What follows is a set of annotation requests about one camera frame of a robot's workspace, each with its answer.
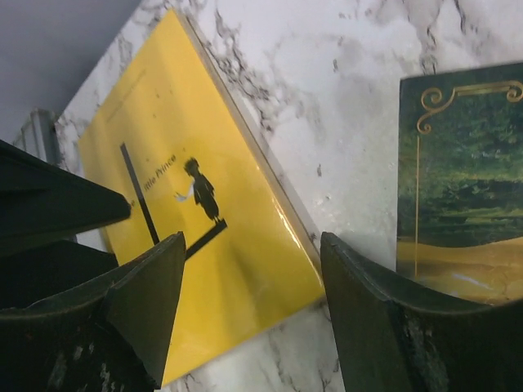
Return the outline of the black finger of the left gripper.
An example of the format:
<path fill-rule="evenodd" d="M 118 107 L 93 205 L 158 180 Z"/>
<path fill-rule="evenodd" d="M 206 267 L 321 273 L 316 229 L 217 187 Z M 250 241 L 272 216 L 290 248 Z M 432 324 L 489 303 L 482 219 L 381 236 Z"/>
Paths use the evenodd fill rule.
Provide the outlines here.
<path fill-rule="evenodd" d="M 126 220 L 121 194 L 1 143 L 1 255 Z"/>

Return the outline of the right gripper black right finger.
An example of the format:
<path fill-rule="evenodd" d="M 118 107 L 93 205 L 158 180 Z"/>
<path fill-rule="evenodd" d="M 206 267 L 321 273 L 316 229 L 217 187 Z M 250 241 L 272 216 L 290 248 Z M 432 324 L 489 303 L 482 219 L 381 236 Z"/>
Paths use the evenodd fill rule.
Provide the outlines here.
<path fill-rule="evenodd" d="M 346 390 L 521 390 L 521 301 L 486 305 L 432 290 L 329 232 L 320 261 Z"/>

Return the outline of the yellow notebook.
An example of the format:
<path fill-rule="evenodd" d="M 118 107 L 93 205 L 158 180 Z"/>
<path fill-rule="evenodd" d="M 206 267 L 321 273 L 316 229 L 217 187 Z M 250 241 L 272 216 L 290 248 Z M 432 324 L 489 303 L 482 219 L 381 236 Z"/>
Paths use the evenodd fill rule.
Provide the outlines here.
<path fill-rule="evenodd" d="M 186 240 L 163 381 L 319 300 L 319 257 L 207 57 L 167 12 L 78 149 L 85 176 L 132 206 L 105 235 L 120 263 Z"/>

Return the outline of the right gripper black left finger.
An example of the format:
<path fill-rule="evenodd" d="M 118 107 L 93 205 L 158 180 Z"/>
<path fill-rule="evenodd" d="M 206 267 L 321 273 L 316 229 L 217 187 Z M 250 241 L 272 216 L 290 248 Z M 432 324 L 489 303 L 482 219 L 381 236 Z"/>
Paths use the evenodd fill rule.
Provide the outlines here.
<path fill-rule="evenodd" d="M 123 265 L 66 240 L 4 256 L 2 390 L 159 389 L 185 253 L 178 233 Z"/>

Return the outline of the Animal Farm blue book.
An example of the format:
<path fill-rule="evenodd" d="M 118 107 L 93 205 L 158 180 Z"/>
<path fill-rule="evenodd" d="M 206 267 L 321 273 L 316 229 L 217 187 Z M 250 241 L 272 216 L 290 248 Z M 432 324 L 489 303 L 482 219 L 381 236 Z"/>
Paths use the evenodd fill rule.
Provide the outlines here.
<path fill-rule="evenodd" d="M 522 296 L 522 66 L 404 78 L 396 271 L 491 305 Z"/>

